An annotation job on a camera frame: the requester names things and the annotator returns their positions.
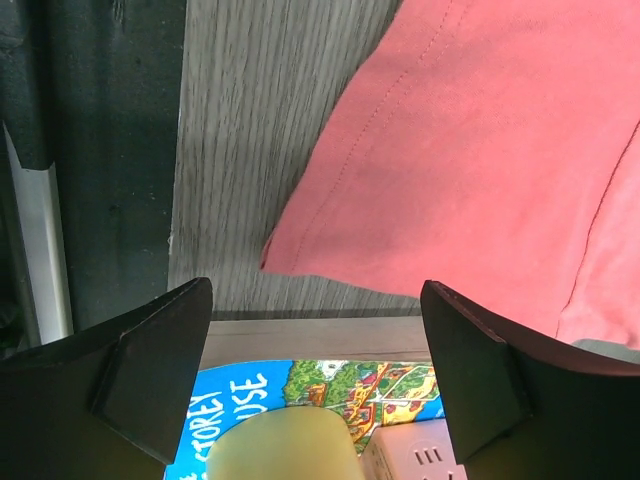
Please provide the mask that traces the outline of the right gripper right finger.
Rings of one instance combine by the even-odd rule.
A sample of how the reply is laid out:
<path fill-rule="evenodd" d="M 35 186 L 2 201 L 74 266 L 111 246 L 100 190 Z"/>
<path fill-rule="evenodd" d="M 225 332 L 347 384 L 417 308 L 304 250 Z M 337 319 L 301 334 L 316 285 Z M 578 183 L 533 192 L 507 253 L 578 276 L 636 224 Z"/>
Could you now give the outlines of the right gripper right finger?
<path fill-rule="evenodd" d="M 424 284 L 421 311 L 468 478 L 638 478 L 638 365 L 531 330 L 439 282 Z"/>

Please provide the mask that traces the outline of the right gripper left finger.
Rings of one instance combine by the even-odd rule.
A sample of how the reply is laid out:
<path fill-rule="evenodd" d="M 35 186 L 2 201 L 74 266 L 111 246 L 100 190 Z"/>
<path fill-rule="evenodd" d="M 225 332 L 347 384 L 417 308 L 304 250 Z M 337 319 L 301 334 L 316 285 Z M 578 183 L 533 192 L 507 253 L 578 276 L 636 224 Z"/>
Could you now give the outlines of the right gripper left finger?
<path fill-rule="evenodd" d="M 196 278 L 2 361 L 2 478 L 163 478 L 211 312 L 211 282 Z"/>

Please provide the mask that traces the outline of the red t shirt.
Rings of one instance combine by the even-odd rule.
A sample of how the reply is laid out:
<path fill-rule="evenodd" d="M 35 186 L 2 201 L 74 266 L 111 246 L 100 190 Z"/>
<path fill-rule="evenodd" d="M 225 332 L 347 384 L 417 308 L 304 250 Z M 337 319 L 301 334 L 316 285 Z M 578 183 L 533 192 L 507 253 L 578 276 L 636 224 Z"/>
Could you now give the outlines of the red t shirt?
<path fill-rule="evenodd" d="M 261 267 L 637 348 L 638 3 L 403 2 Z"/>

